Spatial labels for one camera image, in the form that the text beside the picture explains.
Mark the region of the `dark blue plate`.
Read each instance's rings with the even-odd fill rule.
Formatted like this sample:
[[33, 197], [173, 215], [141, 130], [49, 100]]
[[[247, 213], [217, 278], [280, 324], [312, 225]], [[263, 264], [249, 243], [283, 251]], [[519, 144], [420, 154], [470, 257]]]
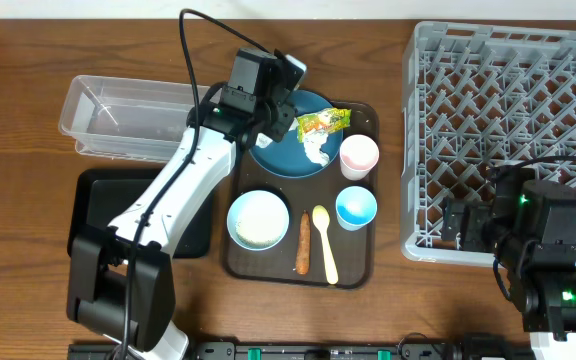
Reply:
[[[306, 90], [293, 92], [291, 100], [298, 115], [332, 107], [326, 98]], [[316, 164], [307, 157], [303, 144], [297, 140], [296, 130], [287, 132], [279, 143], [271, 142], [265, 148], [255, 146], [249, 153], [262, 168], [286, 178], [309, 177], [326, 168], [326, 165]]]

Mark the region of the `white tissue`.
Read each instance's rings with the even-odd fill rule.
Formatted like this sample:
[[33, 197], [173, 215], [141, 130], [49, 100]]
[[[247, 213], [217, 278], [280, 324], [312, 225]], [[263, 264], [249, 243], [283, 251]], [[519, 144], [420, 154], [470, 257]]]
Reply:
[[297, 120], [295, 119], [289, 131], [280, 142], [271, 140], [260, 134], [252, 153], [266, 167], [273, 167], [277, 172], [279, 167], [287, 167], [294, 171], [295, 167], [314, 167], [316, 170], [327, 166], [331, 155], [323, 147], [328, 144], [330, 136], [317, 132], [306, 137], [303, 143], [297, 140]]

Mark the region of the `green yellow snack wrapper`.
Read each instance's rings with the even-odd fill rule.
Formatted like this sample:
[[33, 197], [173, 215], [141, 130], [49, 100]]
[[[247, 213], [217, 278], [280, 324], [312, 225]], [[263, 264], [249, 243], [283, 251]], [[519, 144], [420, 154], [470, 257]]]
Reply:
[[332, 134], [350, 126], [350, 109], [325, 108], [321, 111], [300, 115], [297, 120], [297, 140], [303, 143], [307, 136], [324, 132]]

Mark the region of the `pink cup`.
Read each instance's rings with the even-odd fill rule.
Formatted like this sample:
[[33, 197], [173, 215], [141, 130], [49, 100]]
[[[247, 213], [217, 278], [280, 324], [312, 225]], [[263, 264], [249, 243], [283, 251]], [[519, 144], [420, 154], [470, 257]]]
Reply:
[[341, 144], [340, 169], [349, 180], [361, 180], [376, 166], [379, 160], [377, 143], [366, 135], [351, 135]]

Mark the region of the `light blue cup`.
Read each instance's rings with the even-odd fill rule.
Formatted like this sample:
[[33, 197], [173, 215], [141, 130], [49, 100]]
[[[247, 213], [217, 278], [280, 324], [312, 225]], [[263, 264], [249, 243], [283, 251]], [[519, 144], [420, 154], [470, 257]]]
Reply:
[[373, 193], [361, 186], [343, 189], [335, 201], [339, 225], [348, 231], [357, 231], [372, 222], [378, 211]]

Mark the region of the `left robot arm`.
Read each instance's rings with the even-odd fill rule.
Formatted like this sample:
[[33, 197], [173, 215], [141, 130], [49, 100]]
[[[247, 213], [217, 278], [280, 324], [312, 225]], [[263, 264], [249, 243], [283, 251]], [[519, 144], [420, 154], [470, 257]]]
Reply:
[[188, 337], [173, 320], [172, 259], [186, 228], [259, 135], [279, 142], [306, 65], [280, 51], [240, 49], [228, 81], [195, 95], [176, 152], [104, 230], [72, 234], [67, 316], [117, 341], [113, 359], [181, 359]]

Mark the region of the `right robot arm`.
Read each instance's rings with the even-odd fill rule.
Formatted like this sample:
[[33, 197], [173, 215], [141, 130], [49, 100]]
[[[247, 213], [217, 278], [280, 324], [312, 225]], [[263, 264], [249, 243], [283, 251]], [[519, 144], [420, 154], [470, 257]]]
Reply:
[[527, 165], [490, 171], [488, 202], [447, 199], [441, 237], [493, 256], [536, 359], [576, 359], [576, 192]]

